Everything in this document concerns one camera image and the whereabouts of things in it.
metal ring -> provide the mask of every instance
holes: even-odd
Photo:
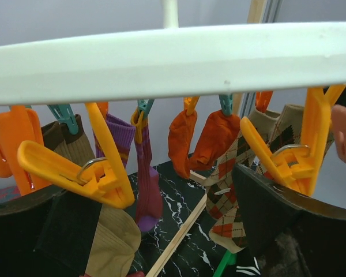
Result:
[[[97,163],[97,162],[102,162],[103,160],[106,160],[107,158],[106,157],[101,157],[101,158],[96,158],[96,159],[92,159],[92,160],[89,160],[88,162],[85,163],[84,166],[81,167],[81,169],[79,170],[79,172],[77,173],[77,180],[79,180],[80,182],[82,182],[83,184],[81,185],[85,185],[87,183],[86,180],[82,179],[81,176],[82,176],[82,173],[88,169],[91,165],[93,165],[94,163]]]
[[[270,156],[270,159],[273,160],[278,154],[282,153],[283,151],[287,149],[292,149],[292,148],[305,148],[308,150],[307,156],[310,156],[311,149],[308,145],[303,145],[303,144],[288,144],[285,145],[281,148],[279,148],[276,152],[273,153],[272,156]]]

wall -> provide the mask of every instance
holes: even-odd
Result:
[[[250,0],[179,0],[181,27],[246,23]],[[98,33],[161,28],[160,0],[5,0],[0,1],[0,46],[12,43]],[[136,101],[110,103],[110,112],[129,122]],[[42,125],[54,120],[46,106],[33,106]],[[84,105],[72,104],[81,114],[93,146],[92,129]],[[197,105],[198,121],[191,144],[194,150],[208,115],[220,108],[217,96],[202,97]],[[149,115],[152,164],[168,161],[168,128],[183,109],[183,99],[156,100]],[[8,107],[0,107],[0,113]],[[131,148],[127,172],[137,171],[136,152]],[[12,178],[0,179],[0,188],[14,185]]]
[[[283,0],[276,21],[346,21],[346,0]],[[286,103],[303,105],[305,94],[306,89],[276,92],[269,108],[280,111]],[[346,208],[346,164],[337,157],[334,144],[321,168],[314,197]]]

marble floor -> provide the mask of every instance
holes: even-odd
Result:
[[[147,273],[159,258],[175,233],[183,225],[191,211],[205,194],[205,189],[191,180],[178,177],[167,162],[156,167],[160,175],[160,191],[163,197],[163,217],[159,224],[142,237],[130,273]],[[208,176],[210,172],[200,172]],[[130,175],[131,184],[138,197],[137,175]],[[132,217],[136,205],[126,210]],[[225,249],[208,237],[214,219],[204,210],[172,255],[159,276],[213,276]],[[235,269],[228,267],[223,276],[235,276]]]

orange sock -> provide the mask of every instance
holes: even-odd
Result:
[[[206,120],[195,152],[190,158],[192,170],[208,170],[223,155],[237,138],[240,118],[232,114],[226,117],[221,110],[211,113]]]
[[[189,158],[190,144],[194,134],[197,112],[187,116],[181,111],[169,126],[168,156],[172,160],[174,170],[182,178],[190,178]]]

gray wall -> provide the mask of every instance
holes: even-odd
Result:
[[[246,23],[250,0],[179,0],[182,27]],[[158,29],[163,26],[160,0],[4,0],[0,1],[0,45],[35,40],[66,38],[98,33]],[[110,103],[110,113],[129,122],[136,101]],[[33,107],[45,125],[54,117],[46,106]],[[85,107],[72,104],[81,114],[84,128],[93,146],[92,129]],[[197,143],[208,115],[220,108],[218,96],[202,97],[197,105],[198,121],[191,144]],[[149,115],[153,161],[168,161],[168,128],[183,109],[183,99],[159,99]],[[0,107],[0,113],[8,107]],[[127,172],[137,171],[134,146]],[[13,178],[1,179],[0,188],[13,186]]]
[[[346,0],[283,0],[276,21],[346,21]],[[286,103],[303,105],[305,94],[305,89],[278,91],[269,108],[280,111]],[[337,157],[334,144],[321,168],[314,197],[346,208],[346,164]]]

